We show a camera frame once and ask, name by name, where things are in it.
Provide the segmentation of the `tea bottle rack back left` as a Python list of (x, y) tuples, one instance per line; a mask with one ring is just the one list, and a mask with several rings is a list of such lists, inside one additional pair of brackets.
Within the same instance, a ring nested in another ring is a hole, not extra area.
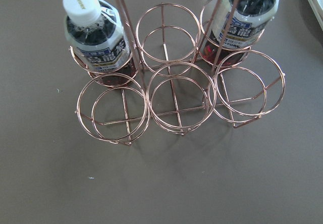
[(63, 0), (65, 36), (100, 82), (125, 85), (136, 69), (118, 10), (104, 0)]

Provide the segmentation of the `tea bottle rack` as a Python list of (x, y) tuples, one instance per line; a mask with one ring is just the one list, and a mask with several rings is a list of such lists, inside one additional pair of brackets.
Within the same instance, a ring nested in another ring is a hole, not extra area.
[(100, 82), (125, 85), (136, 69), (118, 10), (104, 0), (63, 0), (65, 36)]
[[(220, 44), (233, 3), (234, 0), (221, 0), (214, 16), (209, 34), (210, 40), (206, 41), (201, 53), (211, 64), (218, 51), (218, 47), (212, 42)], [(218, 63), (235, 50), (251, 47), (261, 37), (267, 23), (274, 18), (278, 5), (279, 0), (239, 0)]]

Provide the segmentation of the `tea bottle rack right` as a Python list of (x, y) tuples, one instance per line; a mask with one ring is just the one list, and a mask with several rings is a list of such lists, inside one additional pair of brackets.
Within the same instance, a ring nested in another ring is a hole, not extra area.
[[(201, 53), (211, 64), (218, 51), (218, 47), (212, 42), (220, 44), (233, 3), (234, 0), (221, 0), (214, 16), (209, 34), (210, 40), (206, 41)], [(261, 37), (267, 23), (274, 18), (278, 5), (279, 0), (239, 0), (218, 63), (235, 50), (251, 47)]]

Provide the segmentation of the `cream rabbit tray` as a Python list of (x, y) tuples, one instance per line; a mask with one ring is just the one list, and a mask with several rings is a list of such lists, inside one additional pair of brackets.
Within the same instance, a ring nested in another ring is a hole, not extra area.
[(311, 9), (313, 10), (313, 13), (320, 25), (320, 28), (322, 29), (322, 10), (320, 9), (318, 3), (316, 0), (307, 0), (311, 6)]

